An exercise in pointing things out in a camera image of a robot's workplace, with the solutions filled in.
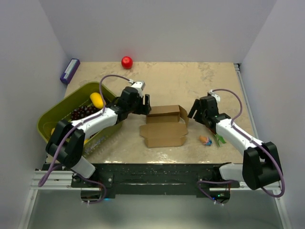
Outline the brown cardboard box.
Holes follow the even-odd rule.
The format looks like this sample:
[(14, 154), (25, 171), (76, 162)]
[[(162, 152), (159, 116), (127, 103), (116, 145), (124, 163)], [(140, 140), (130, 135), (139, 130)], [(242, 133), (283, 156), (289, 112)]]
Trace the brown cardboard box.
[(182, 146), (188, 134), (189, 118), (180, 105), (153, 106), (140, 126), (140, 136), (148, 148)]

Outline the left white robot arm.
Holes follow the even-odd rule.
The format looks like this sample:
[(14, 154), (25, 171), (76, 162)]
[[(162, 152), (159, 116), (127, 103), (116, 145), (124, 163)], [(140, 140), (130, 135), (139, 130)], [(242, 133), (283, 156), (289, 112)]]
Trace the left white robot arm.
[(100, 111), (73, 122), (59, 121), (47, 143), (46, 152), (54, 160), (80, 174), (86, 186), (96, 186), (99, 181), (96, 168), (82, 155), (84, 141), (107, 127), (121, 123), (131, 113), (149, 114), (150, 96), (143, 94), (144, 88), (145, 82), (136, 81), (125, 87), (121, 96), (110, 104), (106, 104), (101, 97), (103, 107)]

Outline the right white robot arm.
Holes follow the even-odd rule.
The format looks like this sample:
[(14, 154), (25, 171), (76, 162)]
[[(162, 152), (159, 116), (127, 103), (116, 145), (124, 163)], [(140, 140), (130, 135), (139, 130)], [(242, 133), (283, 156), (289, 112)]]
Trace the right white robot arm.
[(283, 181), (276, 145), (252, 137), (230, 116), (219, 113), (216, 96), (195, 99), (188, 117), (203, 124), (213, 134), (224, 137), (243, 157), (241, 164), (224, 163), (216, 168), (212, 176), (215, 186), (224, 187), (229, 181), (242, 181), (256, 190)]

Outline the purple rectangular box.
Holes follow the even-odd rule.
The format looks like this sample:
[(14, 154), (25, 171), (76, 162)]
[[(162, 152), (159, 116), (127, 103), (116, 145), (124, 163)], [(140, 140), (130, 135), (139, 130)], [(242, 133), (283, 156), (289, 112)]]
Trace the purple rectangular box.
[(81, 62), (79, 59), (72, 58), (69, 64), (67, 65), (66, 69), (60, 76), (60, 81), (63, 84), (68, 85), (71, 82), (80, 64)]

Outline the red dragon fruit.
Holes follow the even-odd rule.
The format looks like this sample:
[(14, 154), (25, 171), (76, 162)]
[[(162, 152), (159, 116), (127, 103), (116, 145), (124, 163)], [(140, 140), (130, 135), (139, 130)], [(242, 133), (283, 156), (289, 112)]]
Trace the red dragon fruit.
[(223, 144), (226, 144), (225, 139), (221, 135), (219, 135), (219, 134), (217, 134), (216, 132), (213, 132), (213, 131), (211, 131), (211, 132), (212, 132), (212, 135), (214, 137), (214, 141), (216, 142), (218, 147), (221, 147)]

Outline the small ice cream toy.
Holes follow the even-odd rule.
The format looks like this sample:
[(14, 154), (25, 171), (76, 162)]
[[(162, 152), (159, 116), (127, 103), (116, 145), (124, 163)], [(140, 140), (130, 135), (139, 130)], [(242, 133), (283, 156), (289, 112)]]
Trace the small ice cream toy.
[(199, 140), (205, 146), (211, 146), (212, 145), (212, 141), (209, 137), (205, 137), (205, 136), (200, 135)]

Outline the yellow mango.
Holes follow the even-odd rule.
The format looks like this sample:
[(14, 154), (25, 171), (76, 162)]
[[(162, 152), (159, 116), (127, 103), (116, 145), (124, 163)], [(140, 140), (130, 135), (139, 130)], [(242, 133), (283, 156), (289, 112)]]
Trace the yellow mango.
[(98, 109), (103, 109), (105, 107), (105, 102), (100, 93), (94, 92), (90, 94), (90, 100), (93, 106)]

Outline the red apple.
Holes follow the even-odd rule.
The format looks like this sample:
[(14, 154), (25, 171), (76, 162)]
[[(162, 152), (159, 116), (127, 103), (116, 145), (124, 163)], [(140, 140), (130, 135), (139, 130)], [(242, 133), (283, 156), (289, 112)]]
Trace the red apple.
[(131, 69), (133, 66), (133, 59), (129, 56), (124, 56), (121, 60), (121, 65), (124, 69)]

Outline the purple grape bunch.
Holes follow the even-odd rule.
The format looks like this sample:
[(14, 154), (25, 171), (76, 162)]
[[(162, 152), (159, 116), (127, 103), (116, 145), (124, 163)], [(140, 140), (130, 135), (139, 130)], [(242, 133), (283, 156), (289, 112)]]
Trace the purple grape bunch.
[(99, 109), (96, 108), (95, 106), (91, 105), (91, 106), (81, 106), (78, 107), (76, 109), (74, 109), (71, 112), (71, 120), (79, 120), (79, 119), (83, 119), (86, 118), (96, 112), (98, 112)]

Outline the olive green plastic bin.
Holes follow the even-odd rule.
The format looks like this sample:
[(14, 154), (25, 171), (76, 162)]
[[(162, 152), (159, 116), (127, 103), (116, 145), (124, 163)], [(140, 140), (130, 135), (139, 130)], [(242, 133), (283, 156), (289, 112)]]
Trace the olive green plastic bin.
[[(68, 95), (58, 104), (53, 106), (50, 110), (45, 112), (37, 123), (38, 133), (41, 135), (43, 140), (47, 143), (51, 137), (51, 130), (55, 128), (56, 124), (65, 119), (67, 121), (71, 120), (71, 112), (84, 105), (92, 105), (90, 100), (90, 95), (92, 93), (99, 92), (99, 83), (90, 82), (79, 89), (75, 90), (73, 93)], [(115, 126), (107, 127), (99, 132), (97, 132), (89, 141), (84, 145), (83, 156), (89, 157), (98, 149), (105, 149), (105, 142), (107, 142), (112, 135), (119, 131), (122, 127), (122, 123), (116, 124)]]

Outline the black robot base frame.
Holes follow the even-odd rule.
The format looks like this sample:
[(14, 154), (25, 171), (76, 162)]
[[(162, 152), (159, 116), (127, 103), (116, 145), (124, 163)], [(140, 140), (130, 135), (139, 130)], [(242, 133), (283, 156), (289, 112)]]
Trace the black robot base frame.
[(210, 198), (225, 203), (237, 181), (225, 181), (219, 164), (95, 164), (84, 178), (73, 172), (71, 186), (82, 188), (81, 199), (95, 204), (117, 195), (175, 195)]

